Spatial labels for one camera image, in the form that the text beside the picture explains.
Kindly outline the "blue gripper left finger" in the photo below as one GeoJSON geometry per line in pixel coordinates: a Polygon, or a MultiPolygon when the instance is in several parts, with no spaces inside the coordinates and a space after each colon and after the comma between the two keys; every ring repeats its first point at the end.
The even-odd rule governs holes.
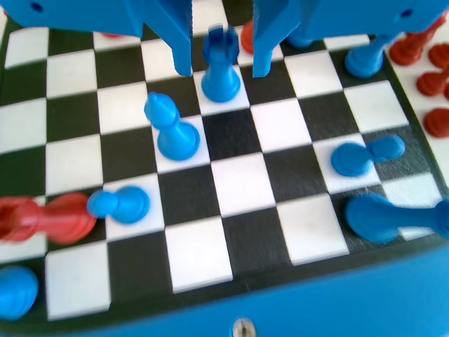
{"type": "Polygon", "coordinates": [[[172,49],[177,73],[192,75],[191,1],[3,0],[1,6],[23,27],[141,37],[147,25],[172,49]]]}

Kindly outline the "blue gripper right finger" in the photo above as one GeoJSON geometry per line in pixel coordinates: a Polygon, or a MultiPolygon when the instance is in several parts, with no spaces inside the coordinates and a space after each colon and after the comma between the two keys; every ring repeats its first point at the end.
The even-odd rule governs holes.
{"type": "Polygon", "coordinates": [[[254,1],[253,76],[269,74],[274,48],[294,29],[304,39],[421,32],[448,9],[429,1],[254,1]]]}

